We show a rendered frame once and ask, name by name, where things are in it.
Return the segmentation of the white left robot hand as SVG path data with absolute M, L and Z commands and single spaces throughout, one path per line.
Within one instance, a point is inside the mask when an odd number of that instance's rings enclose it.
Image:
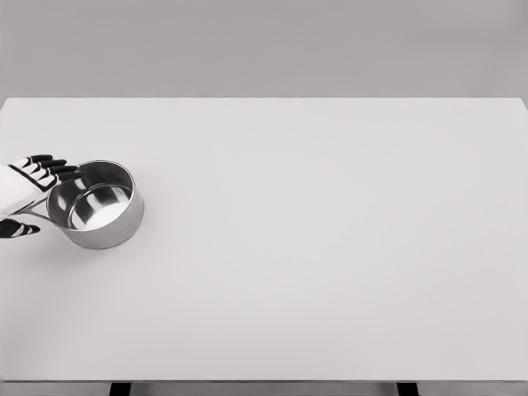
M 25 224 L 11 216 L 54 186 L 83 177 L 76 165 L 50 154 L 38 154 L 13 163 L 0 164 L 0 239 L 13 239 L 38 234 L 37 225 Z

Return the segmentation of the stainless steel pot with handle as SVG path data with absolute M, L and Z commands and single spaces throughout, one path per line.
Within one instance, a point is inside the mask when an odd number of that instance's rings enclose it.
M 81 248 L 102 250 L 131 238 L 144 217 L 144 198 L 127 168 L 96 160 L 79 165 L 82 178 L 54 186 L 19 210 L 57 227 Z

